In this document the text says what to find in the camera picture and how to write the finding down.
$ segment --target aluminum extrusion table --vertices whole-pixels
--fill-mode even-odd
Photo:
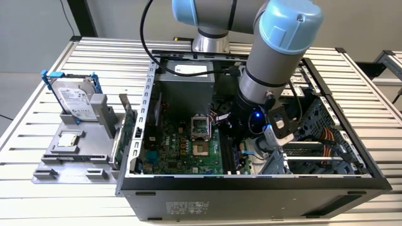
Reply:
[[[147,43],[151,49],[191,50],[187,41]],[[231,44],[233,53],[249,54],[250,49],[250,44]],[[402,116],[348,53],[336,48],[310,48],[305,57],[313,60],[393,191],[333,219],[165,225],[402,225]],[[83,38],[68,43],[50,71],[75,74],[95,71],[108,104],[122,112],[119,93],[129,93],[134,109],[139,108],[149,62],[139,41]],[[0,138],[0,225],[147,225],[139,222],[126,199],[115,197],[115,185],[32,184],[32,172],[62,122],[60,111],[42,83]]]

